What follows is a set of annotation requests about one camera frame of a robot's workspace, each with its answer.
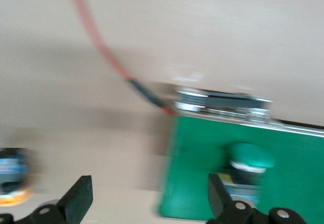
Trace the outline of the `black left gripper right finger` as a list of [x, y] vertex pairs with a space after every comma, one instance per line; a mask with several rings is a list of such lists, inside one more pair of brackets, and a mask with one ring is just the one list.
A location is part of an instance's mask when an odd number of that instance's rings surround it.
[[244, 201], [234, 201], [217, 174], [208, 175], [208, 201], [214, 218], [207, 223], [306, 223], [297, 212], [288, 208], [273, 208], [263, 214]]

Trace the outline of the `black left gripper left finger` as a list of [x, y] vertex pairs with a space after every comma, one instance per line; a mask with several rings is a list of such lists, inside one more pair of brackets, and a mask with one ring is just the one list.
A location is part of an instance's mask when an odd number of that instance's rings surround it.
[[92, 177], [83, 175], [56, 204], [40, 206], [20, 220], [14, 220], [14, 217], [9, 213], [2, 213], [1, 223], [81, 223], [92, 203]]

